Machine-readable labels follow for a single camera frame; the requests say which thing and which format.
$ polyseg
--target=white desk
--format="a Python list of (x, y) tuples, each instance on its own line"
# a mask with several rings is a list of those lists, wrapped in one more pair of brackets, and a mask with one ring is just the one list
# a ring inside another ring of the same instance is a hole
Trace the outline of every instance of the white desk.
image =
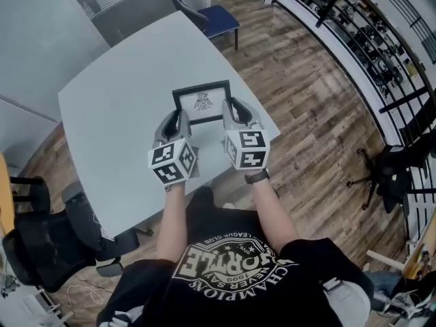
[[(181, 12), (162, 18), (103, 54), (60, 93), (68, 146), (85, 193), (115, 236), (164, 206), (165, 191), (147, 168), (157, 126), (175, 109), (172, 91), (229, 80), (232, 95), (262, 116), (270, 139), (280, 132), (215, 46)], [(200, 177), (187, 193), (230, 166), (222, 121), (194, 125)]]

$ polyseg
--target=wristwatch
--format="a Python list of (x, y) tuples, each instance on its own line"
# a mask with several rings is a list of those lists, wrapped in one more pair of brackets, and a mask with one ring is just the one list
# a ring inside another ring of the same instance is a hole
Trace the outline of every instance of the wristwatch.
[(264, 168), (263, 170), (260, 170), (256, 174), (251, 174), (251, 175), (246, 174), (245, 175), (245, 181), (248, 184), (254, 184), (254, 183), (260, 182), (265, 178), (267, 178), (267, 179), (270, 178), (270, 175), (268, 174), (268, 170), (266, 168)]

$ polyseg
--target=white cube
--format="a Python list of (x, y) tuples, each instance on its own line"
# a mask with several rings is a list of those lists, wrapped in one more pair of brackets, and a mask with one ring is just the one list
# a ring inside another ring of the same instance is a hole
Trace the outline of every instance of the white cube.
[(149, 168), (165, 186), (189, 179), (196, 159), (185, 138), (149, 150)]
[(270, 140), (265, 129), (225, 131), (225, 151), (237, 170), (265, 168)]

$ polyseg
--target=picture frame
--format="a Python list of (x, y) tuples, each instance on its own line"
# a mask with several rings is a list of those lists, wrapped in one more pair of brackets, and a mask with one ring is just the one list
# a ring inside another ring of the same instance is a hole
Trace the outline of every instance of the picture frame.
[(230, 81), (223, 80), (172, 92), (177, 110), (185, 110), (191, 125), (223, 119), (222, 102), (232, 97)]

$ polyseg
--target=person's right arm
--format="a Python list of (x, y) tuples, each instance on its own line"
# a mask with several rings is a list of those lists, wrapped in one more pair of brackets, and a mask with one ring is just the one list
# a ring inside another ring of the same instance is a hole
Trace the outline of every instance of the person's right arm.
[(294, 222), (268, 179), (252, 184), (251, 193), (265, 237), (279, 254), (283, 246), (300, 238)]

